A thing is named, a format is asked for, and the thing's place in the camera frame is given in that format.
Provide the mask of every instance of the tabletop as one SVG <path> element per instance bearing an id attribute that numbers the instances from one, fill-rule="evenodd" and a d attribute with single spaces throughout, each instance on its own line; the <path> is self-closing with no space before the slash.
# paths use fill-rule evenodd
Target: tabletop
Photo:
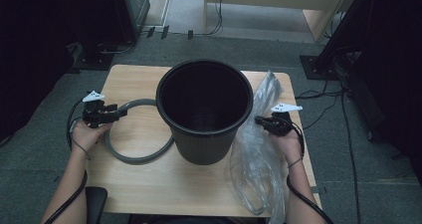
<path id="1" fill-rule="evenodd" d="M 155 99 L 157 85 L 168 67 L 115 65 L 105 81 L 102 94 L 105 104 L 121 106 L 138 99 Z M 264 72 L 243 72 L 255 90 L 266 75 Z M 275 73 L 284 88 L 279 102 L 295 105 L 290 77 Z M 291 112 L 298 126 L 298 112 Z M 170 138 L 168 125 L 156 107 L 140 106 L 116 121 L 110 131 L 114 149 L 122 155 L 140 157 L 159 150 Z M 196 165 L 186 161 L 172 145 L 156 160 L 131 165 L 116 159 L 99 141 L 88 162 L 88 186 L 104 187 L 108 198 L 104 212 L 168 215 L 254 216 L 242 204 L 233 187 L 229 160 L 230 151 L 219 162 Z M 288 170 L 281 158 L 283 177 Z M 304 157 L 308 179 L 316 186 L 308 151 Z"/>

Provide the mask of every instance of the person's left hand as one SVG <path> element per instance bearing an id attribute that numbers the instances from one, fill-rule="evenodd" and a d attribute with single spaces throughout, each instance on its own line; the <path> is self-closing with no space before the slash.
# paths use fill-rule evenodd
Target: person's left hand
<path id="1" fill-rule="evenodd" d="M 80 145 L 86 152 L 90 152 L 100 137 L 110 130 L 112 127 L 111 123 L 106 123 L 97 128 L 90 128 L 83 120 L 78 121 L 75 124 L 74 132 L 72 133 L 72 150 L 80 149 L 75 142 Z"/>

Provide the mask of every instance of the bin rim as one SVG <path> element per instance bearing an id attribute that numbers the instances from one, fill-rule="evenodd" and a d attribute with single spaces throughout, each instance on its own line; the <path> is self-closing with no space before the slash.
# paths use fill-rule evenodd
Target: bin rim
<path id="1" fill-rule="evenodd" d="M 172 120 L 167 115 L 167 113 L 165 113 L 165 111 L 164 111 L 164 107 L 163 107 L 163 104 L 161 102 L 161 90 L 162 90 L 162 87 L 165 85 L 165 82 L 173 76 L 175 71 L 185 69 L 186 65 L 195 66 L 195 65 L 199 65 L 200 63 L 212 63 L 214 65 L 218 65 L 218 66 L 221 66 L 223 68 L 226 68 L 226 69 L 230 70 L 231 72 L 233 72 L 234 74 L 236 74 L 237 76 L 239 76 L 239 78 L 242 81 L 245 82 L 245 85 L 246 85 L 245 88 L 247 90 L 247 93 L 250 96 L 250 98 L 248 99 L 248 103 L 246 105 L 246 110 L 239 119 L 237 119 L 234 123 L 228 125 L 227 127 L 220 128 L 220 129 L 217 129 L 217 130 L 212 130 L 212 131 L 194 130 L 194 129 L 187 128 L 185 126 L 178 124 L 177 122 Z M 248 79 L 245 77 L 245 75 L 241 71 L 239 71 L 235 67 L 233 67 L 233 66 L 231 66 L 227 63 L 217 61 L 217 60 L 195 59 L 195 60 L 189 60 L 189 61 L 185 61 L 185 62 L 177 64 L 176 66 L 172 67 L 161 78 L 161 80 L 159 81 L 158 86 L 157 86 L 155 101 L 156 101 L 156 107 L 158 109 L 158 113 L 161 115 L 161 117 L 164 119 L 164 121 L 170 126 L 170 129 L 175 129 L 178 132 L 189 134 L 189 135 L 210 137 L 210 136 L 224 135 L 224 134 L 227 134 L 227 133 L 229 133 L 233 130 L 237 130 L 237 128 L 239 128 L 246 121 L 246 119 L 248 118 L 249 114 L 252 111 L 252 107 L 253 107 L 253 103 L 254 103 L 254 93 L 252 91 L 252 87 L 251 87 L 251 84 L 249 83 Z"/>

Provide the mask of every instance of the human hand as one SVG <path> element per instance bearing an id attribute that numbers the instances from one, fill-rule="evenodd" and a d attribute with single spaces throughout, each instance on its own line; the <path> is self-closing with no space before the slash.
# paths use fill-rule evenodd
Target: human hand
<path id="1" fill-rule="evenodd" d="M 291 165 L 302 157 L 301 143 L 299 142 L 298 134 L 294 130 L 291 130 L 284 136 L 276 136 L 269 133 L 269 137 L 285 155 L 288 165 Z"/>
<path id="2" fill-rule="evenodd" d="M 87 153 L 85 153 L 85 151 L 90 152 L 99 138 L 102 137 L 107 130 L 110 130 L 111 127 L 112 122 L 97 128 L 91 128 L 87 126 L 83 120 L 78 121 L 75 124 L 72 133 L 72 151 L 82 152 L 86 155 Z"/>

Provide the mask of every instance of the forearm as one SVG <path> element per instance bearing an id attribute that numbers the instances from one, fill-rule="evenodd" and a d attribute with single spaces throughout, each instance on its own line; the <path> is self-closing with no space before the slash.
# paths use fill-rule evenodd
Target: forearm
<path id="1" fill-rule="evenodd" d="M 293 187 L 307 199 L 316 203 L 312 193 L 310 183 L 307 178 L 304 163 L 297 162 L 289 168 L 289 177 Z M 311 209 L 302 199 L 297 197 L 292 191 L 289 192 L 287 208 L 287 223 L 324 223 L 324 220 Z"/>
<path id="2" fill-rule="evenodd" d="M 45 223 L 81 186 L 85 174 L 85 164 L 85 155 L 78 151 L 73 151 L 59 186 L 44 213 L 42 223 Z M 71 203 L 54 223 L 86 223 L 86 220 L 87 198 L 84 188 L 77 199 Z"/>

